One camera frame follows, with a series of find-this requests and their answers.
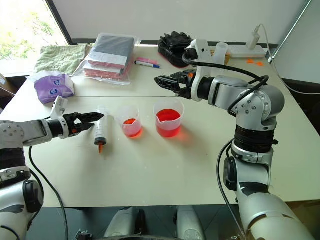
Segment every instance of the pink marker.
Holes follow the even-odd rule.
[[[152,59],[145,58],[145,57],[140,57],[140,56],[136,58],[136,61],[147,63],[147,64],[155,64],[155,65],[158,64],[157,60],[152,60]]]

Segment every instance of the plastic bag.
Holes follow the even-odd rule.
[[[134,62],[135,36],[100,33],[88,56],[72,76],[86,77],[115,85],[128,85]]]
[[[34,83],[34,89],[42,104],[54,102],[57,96],[68,98],[75,95],[71,78],[59,71],[40,71],[27,79]]]

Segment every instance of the syringe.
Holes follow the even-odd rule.
[[[107,144],[107,117],[108,111],[103,105],[99,105],[97,112],[103,114],[95,126],[94,144],[99,146],[99,154],[102,153],[103,145]]]

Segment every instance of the white cable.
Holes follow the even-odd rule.
[[[0,89],[2,89],[2,90],[4,90],[4,91],[6,91],[7,93],[9,93],[9,94],[11,94],[11,95],[15,96],[15,94],[14,94],[14,93],[12,93],[12,92],[10,92],[10,91],[8,91],[8,90],[4,89],[4,88],[3,88],[3,87],[1,87],[1,86],[0,86]]]
[[[278,77],[280,78],[280,80],[283,82],[283,84],[288,88],[290,89],[291,91],[297,93],[297,94],[304,94],[304,95],[320,95],[320,92],[316,92],[316,93],[307,93],[307,92],[301,92],[301,91],[297,91],[297,90],[294,90],[292,89],[291,87],[289,87],[285,82],[284,80],[282,79],[282,77],[280,76],[278,70],[277,70],[277,67],[276,67],[276,64],[275,64],[275,60],[274,58],[272,57],[272,54],[271,54],[271,51],[270,51],[270,47],[269,47],[269,40],[268,40],[268,35],[267,35],[267,30],[265,28],[265,26],[260,23],[259,26],[262,26],[263,28],[263,31],[264,31],[264,35],[265,35],[265,39],[266,39],[266,46],[268,48],[268,53],[270,55],[270,58],[271,58],[271,65],[273,66],[273,70],[275,71],[275,73],[278,75]]]

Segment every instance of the measuring cup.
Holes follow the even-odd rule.
[[[140,112],[136,106],[126,105],[120,107],[116,111],[114,118],[127,137],[133,138],[141,133]]]
[[[164,98],[153,106],[157,132],[165,138],[174,137],[180,131],[185,106],[176,98]]]
[[[228,44],[226,44],[225,42],[219,42],[215,46],[214,54],[212,56],[212,62],[214,64],[225,65],[225,59],[226,59],[226,53],[227,53],[228,47],[229,47]],[[224,74],[224,72],[225,72],[224,69],[213,67],[211,69],[211,76],[215,77],[217,75]]]

